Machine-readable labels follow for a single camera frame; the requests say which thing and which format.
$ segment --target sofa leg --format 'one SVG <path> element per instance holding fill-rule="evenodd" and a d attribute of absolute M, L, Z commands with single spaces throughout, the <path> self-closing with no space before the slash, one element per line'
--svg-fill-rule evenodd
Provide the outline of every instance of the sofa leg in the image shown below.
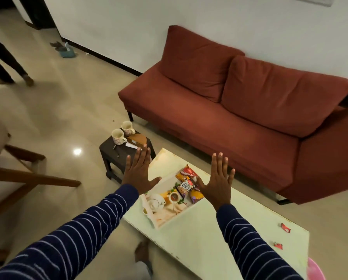
<path fill-rule="evenodd" d="M 289 199 L 282 199 L 282 200 L 278 200 L 277 203 L 279 205 L 286 205 L 286 204 L 289 204 L 289 203 L 292 203 Z"/>
<path fill-rule="evenodd" d="M 129 112 L 129 111 L 127 111 L 127 113 L 128 113 L 128 117 L 129 117 L 129 119 L 130 119 L 130 122 L 133 122 L 133 121 L 134 121 L 134 118 L 133 118 L 132 113 Z"/>

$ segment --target dark trousers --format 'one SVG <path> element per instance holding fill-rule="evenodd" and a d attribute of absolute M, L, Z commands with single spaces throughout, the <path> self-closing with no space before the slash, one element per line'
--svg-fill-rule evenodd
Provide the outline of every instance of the dark trousers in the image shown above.
<path fill-rule="evenodd" d="M 21 67 L 21 65 L 16 61 L 13 55 L 7 50 L 2 43 L 0 43 L 0 59 L 6 64 L 10 65 L 20 76 L 27 75 L 27 72 Z M 8 74 L 8 72 L 0 64 L 0 79 L 5 82 L 13 82 L 13 79 Z"/>

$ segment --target navy striped shirt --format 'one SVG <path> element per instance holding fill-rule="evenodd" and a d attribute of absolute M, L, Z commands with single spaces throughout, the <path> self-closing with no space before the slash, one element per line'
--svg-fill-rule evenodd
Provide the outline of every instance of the navy striped shirt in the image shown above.
<path fill-rule="evenodd" d="M 0 279 L 74 279 L 94 259 L 138 197 L 133 186 L 122 185 L 98 205 L 19 253 L 0 268 Z M 245 280 L 302 279 L 260 238 L 235 207 L 222 206 L 217 220 Z"/>

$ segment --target person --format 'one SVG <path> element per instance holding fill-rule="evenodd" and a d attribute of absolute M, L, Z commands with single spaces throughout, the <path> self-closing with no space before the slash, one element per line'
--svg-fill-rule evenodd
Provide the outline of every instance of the person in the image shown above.
<path fill-rule="evenodd" d="M 34 85 L 34 80 L 28 76 L 28 73 L 23 67 L 16 61 L 13 55 L 7 50 L 7 48 L 0 43 L 0 59 L 6 64 L 10 65 L 18 74 L 23 78 L 27 86 Z M 0 84 L 13 84 L 14 80 L 9 73 L 0 64 Z"/>
<path fill-rule="evenodd" d="M 127 156 L 122 185 L 115 193 L 28 246 L 0 268 L 0 279 L 74 279 L 96 256 L 139 195 L 160 181 L 160 177 L 148 180 L 149 163 L 150 149 L 146 145 L 137 149 L 133 160 Z M 245 280 L 302 279 L 231 205 L 235 169 L 227 177 L 227 166 L 228 158 L 214 153 L 209 183 L 205 185 L 198 177 L 197 185 L 216 210 L 219 228 L 242 277 Z M 150 279 L 152 267 L 149 267 L 148 254 L 141 254 L 145 257 L 136 259 L 131 272 L 134 277 L 128 279 Z"/>

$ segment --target hand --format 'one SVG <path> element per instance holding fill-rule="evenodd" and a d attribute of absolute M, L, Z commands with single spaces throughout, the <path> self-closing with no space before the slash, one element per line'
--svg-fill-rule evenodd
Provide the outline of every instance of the hand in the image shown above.
<path fill-rule="evenodd" d="M 126 168 L 124 177 L 122 178 L 122 185 L 132 185 L 138 190 L 139 195 L 153 189 L 153 187 L 161 180 L 161 177 L 148 181 L 149 163 L 150 148 L 147 148 L 146 144 L 144 145 L 143 149 L 138 147 L 133 162 L 131 162 L 131 156 L 128 155 L 126 158 Z"/>
<path fill-rule="evenodd" d="M 214 153 L 212 156 L 212 171 L 210 181 L 204 185 L 200 177 L 197 177 L 196 184 L 204 197 L 213 205 L 215 211 L 223 204 L 231 204 L 231 184 L 235 176 L 235 169 L 231 170 L 227 178 L 228 158 L 223 158 L 222 152 L 218 158 Z"/>

